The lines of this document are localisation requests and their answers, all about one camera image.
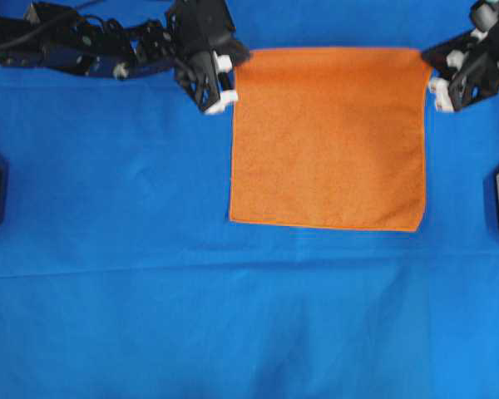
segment towel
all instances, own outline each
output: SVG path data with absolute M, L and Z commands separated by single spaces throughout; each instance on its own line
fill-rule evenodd
M 416 231 L 430 75 L 411 49 L 254 52 L 235 72 L 230 219 Z

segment black cable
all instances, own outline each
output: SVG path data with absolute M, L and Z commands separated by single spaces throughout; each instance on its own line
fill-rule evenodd
M 96 15 L 92 15 L 92 14 L 83 15 L 82 19 L 85 21 L 88 21 L 89 19 L 94 19 L 95 21 L 98 21 L 98 23 L 100 23 L 100 27 L 101 27 L 103 32 L 107 31 L 106 22 Z
M 25 35 L 17 37 L 16 39 L 11 40 L 10 42 L 5 42 L 5 43 L 0 44 L 0 51 L 7 50 L 8 48 L 18 46 L 19 44 L 23 44 L 23 43 L 33 39 L 36 35 L 46 31 L 49 27 L 54 26 L 55 24 L 60 22 L 62 19 L 70 17 L 70 15 L 82 10 L 83 8 L 94 6 L 100 2 L 105 2 L 105 1 L 106 0 L 91 0 L 89 2 L 84 2 L 84 3 L 80 4 L 79 6 L 75 6 L 74 8 L 59 14 L 57 17 L 54 17 L 50 21 L 43 23 L 37 29 L 35 29 L 29 33 L 26 33 Z

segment screw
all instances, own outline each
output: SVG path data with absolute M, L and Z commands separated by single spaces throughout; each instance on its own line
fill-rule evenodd
M 115 79 L 126 79 L 130 75 L 129 70 L 127 69 L 127 64 L 125 62 L 121 62 L 115 69 L 113 70 L 113 76 Z
M 90 47 L 92 45 L 92 40 L 89 36 L 82 37 L 82 41 L 86 46 Z

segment orange towel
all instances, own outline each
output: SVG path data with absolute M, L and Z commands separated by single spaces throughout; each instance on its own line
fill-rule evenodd
M 430 74 L 409 49 L 255 52 L 236 71 L 230 219 L 417 230 Z

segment blue fabric surface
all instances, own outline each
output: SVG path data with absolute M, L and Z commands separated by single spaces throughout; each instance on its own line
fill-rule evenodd
M 463 0 L 229 3 L 251 48 L 425 48 L 470 27 Z M 0 399 L 499 398 L 499 96 L 457 115 L 429 97 L 416 234 L 230 223 L 230 123 L 170 74 L 0 68 Z

